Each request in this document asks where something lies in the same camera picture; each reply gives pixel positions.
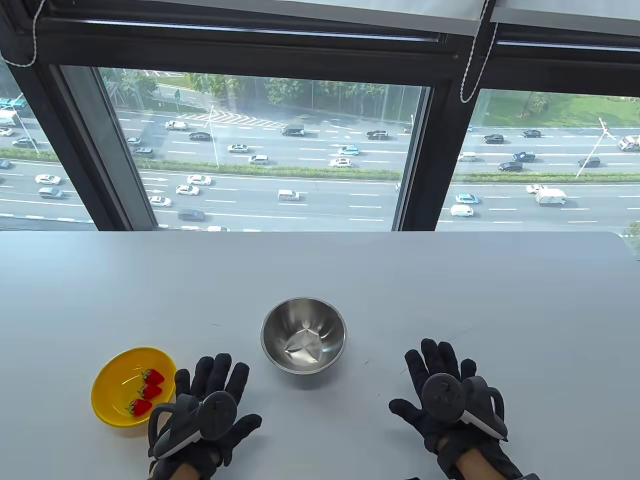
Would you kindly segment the person's right hand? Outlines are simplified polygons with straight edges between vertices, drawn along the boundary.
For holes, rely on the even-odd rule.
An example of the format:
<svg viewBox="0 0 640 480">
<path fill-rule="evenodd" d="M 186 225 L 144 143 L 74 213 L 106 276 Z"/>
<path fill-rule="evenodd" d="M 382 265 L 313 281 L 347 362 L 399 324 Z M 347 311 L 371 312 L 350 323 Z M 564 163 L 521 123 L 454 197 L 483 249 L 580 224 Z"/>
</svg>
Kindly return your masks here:
<svg viewBox="0 0 640 480">
<path fill-rule="evenodd" d="M 424 338 L 420 350 L 410 349 L 404 359 L 413 388 L 421 394 L 432 375 L 448 374 L 457 381 L 473 377 L 477 365 L 470 358 L 458 362 L 453 346 Z M 404 398 L 394 398 L 388 407 L 423 438 L 425 449 L 436 455 L 439 468 L 454 480 L 514 480 L 523 474 L 503 452 L 498 439 L 468 423 L 443 423 L 434 419 L 421 402 L 415 407 Z"/>
</svg>

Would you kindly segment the person's left hand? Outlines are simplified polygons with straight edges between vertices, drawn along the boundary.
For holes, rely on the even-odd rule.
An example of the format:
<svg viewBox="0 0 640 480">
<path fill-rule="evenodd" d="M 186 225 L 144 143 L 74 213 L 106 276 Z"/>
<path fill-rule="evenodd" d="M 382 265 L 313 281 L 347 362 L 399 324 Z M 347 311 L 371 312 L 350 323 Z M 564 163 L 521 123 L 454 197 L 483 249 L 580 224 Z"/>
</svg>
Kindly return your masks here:
<svg viewBox="0 0 640 480">
<path fill-rule="evenodd" d="M 176 419 L 196 409 L 211 394 L 225 392 L 236 405 L 242 400 L 249 379 L 250 368 L 244 362 L 232 366 L 229 353 L 214 358 L 203 356 L 195 366 L 194 377 L 183 368 L 174 374 L 175 401 L 160 403 L 151 410 L 148 426 L 148 457 L 150 480 L 210 480 L 220 467 L 229 467 L 233 452 L 255 430 L 262 426 L 263 418 L 251 413 L 236 420 L 225 435 L 218 439 L 201 438 L 189 442 L 184 448 L 164 458 L 157 458 L 153 449 L 162 435 L 173 430 Z"/>
</svg>

